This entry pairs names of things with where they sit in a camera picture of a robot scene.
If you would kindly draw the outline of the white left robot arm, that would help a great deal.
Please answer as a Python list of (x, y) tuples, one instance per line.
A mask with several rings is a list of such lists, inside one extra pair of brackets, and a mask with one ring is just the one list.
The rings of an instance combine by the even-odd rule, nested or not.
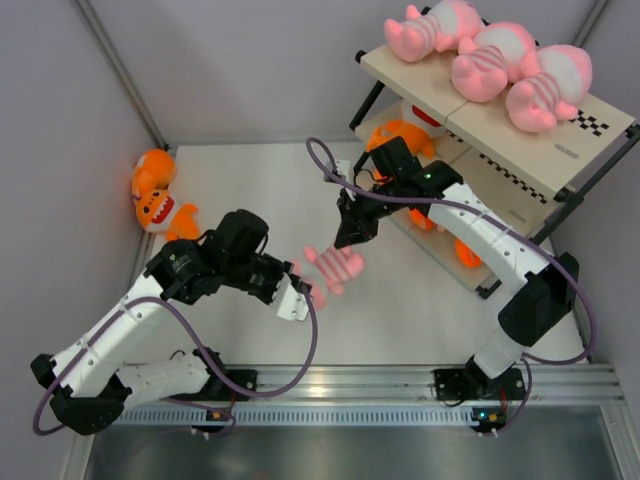
[[(45, 390), (34, 412), (34, 433), (57, 431), (40, 425), (46, 408), (61, 428), (93, 435), (123, 413), (155, 401), (212, 401), (224, 390), (259, 397), (259, 392), (231, 379), (219, 355), (204, 346), (177, 307), (191, 306), (228, 287), (261, 301), (281, 319), (309, 320), (316, 332), (310, 286), (295, 275), (292, 263), (264, 253), (268, 230), (259, 216), (239, 209), (195, 240), (167, 242), (93, 328), (67, 349), (40, 354), (31, 362)], [(195, 351), (153, 364), (128, 363), (141, 342), (168, 318), (180, 323)]]

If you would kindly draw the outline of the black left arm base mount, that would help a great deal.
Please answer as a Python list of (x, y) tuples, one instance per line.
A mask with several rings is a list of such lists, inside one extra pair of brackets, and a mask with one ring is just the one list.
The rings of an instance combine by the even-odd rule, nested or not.
[[(247, 390), (255, 390), (258, 376), (256, 370), (231, 369), (225, 371), (225, 374), (232, 383)], [(188, 402), (230, 402), (232, 400), (247, 401), (249, 397), (229, 388), (222, 380), (213, 374), (200, 391), (191, 394), (174, 395), (172, 399)]]

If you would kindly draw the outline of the pink striped plush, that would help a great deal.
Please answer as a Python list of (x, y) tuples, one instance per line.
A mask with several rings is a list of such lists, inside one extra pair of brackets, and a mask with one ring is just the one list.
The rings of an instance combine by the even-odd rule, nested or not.
[(489, 102), (521, 77), (524, 57), (536, 49), (533, 35), (514, 22), (496, 22), (463, 37), (452, 62), (451, 82), (468, 101)]
[(405, 20), (387, 19), (383, 30), (386, 44), (399, 59), (414, 63), (432, 52), (458, 48), (464, 37), (474, 37), (484, 27), (475, 7), (468, 1), (440, 1), (426, 14), (408, 5)]
[(294, 260), (293, 272), (311, 286), (310, 295), (316, 310), (323, 309), (332, 295), (344, 293), (345, 285), (364, 270), (363, 257), (351, 247), (330, 246), (318, 252), (311, 245), (303, 249), (303, 257)]
[(506, 110), (512, 124), (528, 133), (548, 132), (574, 119), (593, 78), (589, 53), (568, 44), (525, 55), (521, 71), (523, 78), (506, 96)]

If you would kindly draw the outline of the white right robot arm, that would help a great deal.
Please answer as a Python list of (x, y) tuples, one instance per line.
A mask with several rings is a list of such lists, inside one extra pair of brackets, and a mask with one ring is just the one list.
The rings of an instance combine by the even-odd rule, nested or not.
[(440, 160), (422, 165), (400, 137), (370, 157), (383, 180), (370, 190), (343, 186), (335, 247), (374, 239), (380, 219), (410, 209), (444, 226), (479, 256), (512, 295), (496, 330), (463, 370), (470, 392), (491, 396), (501, 388), (503, 374), (572, 310), (577, 260), (569, 254), (554, 257), (519, 237), (451, 166)]

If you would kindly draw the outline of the orange shark plush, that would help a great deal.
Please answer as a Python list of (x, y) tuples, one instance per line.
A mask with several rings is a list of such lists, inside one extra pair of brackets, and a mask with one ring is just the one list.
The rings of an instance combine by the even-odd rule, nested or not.
[(167, 189), (176, 176), (173, 158), (162, 149), (148, 150), (138, 159), (131, 180), (131, 196), (134, 201), (157, 189)]
[(198, 208), (182, 204), (166, 189), (151, 190), (134, 201), (135, 213), (142, 228), (153, 234), (164, 234), (168, 241), (195, 240), (201, 230), (195, 215)]
[(406, 99), (399, 102), (399, 115), (374, 129), (365, 151), (379, 147), (395, 137), (406, 143), (412, 155), (422, 154), (427, 159), (435, 156), (435, 140), (446, 134), (443, 124), (411, 104)]

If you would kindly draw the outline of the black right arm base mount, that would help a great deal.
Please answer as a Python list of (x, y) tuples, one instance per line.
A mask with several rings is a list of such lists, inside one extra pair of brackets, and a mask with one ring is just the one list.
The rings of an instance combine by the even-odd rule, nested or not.
[(526, 385), (518, 368), (510, 368), (495, 379), (466, 368), (433, 371), (436, 398), (446, 403), (468, 401), (523, 400)]

